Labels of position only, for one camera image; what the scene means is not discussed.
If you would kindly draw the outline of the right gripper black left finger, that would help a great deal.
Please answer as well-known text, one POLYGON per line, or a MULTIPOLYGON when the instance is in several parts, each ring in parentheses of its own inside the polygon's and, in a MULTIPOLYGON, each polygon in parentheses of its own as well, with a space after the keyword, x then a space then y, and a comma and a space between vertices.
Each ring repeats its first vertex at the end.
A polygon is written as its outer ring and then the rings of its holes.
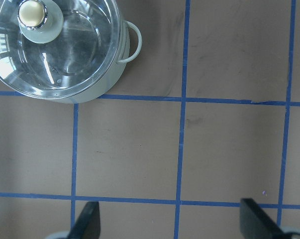
POLYGON ((69 232, 70 239, 99 239, 101 233, 99 202, 87 202, 75 225, 69 232))

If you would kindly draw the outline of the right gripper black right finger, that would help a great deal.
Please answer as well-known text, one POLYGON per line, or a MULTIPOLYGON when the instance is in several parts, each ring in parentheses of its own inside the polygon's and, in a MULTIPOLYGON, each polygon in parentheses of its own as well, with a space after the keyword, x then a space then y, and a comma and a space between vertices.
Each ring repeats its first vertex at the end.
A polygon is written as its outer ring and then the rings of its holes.
POLYGON ((240 232, 245 239, 289 238, 251 198, 240 200, 240 232))

